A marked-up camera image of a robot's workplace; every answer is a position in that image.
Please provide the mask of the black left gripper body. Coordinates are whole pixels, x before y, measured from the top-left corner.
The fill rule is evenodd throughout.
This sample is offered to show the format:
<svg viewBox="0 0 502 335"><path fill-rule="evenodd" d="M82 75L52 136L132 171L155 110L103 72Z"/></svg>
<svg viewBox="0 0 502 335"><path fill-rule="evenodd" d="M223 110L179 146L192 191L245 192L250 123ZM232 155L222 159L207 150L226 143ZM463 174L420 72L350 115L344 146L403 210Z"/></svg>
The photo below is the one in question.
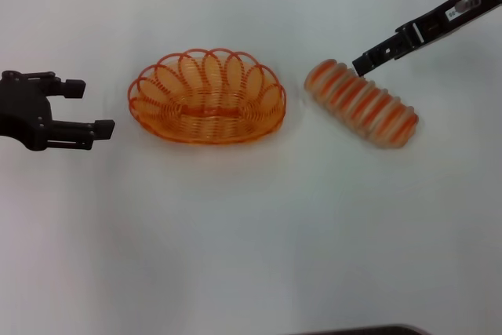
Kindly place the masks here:
<svg viewBox="0 0 502 335"><path fill-rule="evenodd" d="M3 71L1 76L1 135L22 143L30 151L44 151L52 121L46 84L54 73L22 74Z"/></svg>

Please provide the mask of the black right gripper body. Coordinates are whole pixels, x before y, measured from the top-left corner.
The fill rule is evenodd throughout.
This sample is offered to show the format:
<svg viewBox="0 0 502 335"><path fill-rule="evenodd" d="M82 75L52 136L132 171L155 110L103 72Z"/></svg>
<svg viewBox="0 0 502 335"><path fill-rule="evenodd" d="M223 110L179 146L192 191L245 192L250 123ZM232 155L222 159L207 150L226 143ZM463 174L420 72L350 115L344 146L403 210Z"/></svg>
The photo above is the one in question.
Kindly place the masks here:
<svg viewBox="0 0 502 335"><path fill-rule="evenodd" d="M427 45L501 5L501 0L448 0L411 22L417 45Z"/></svg>

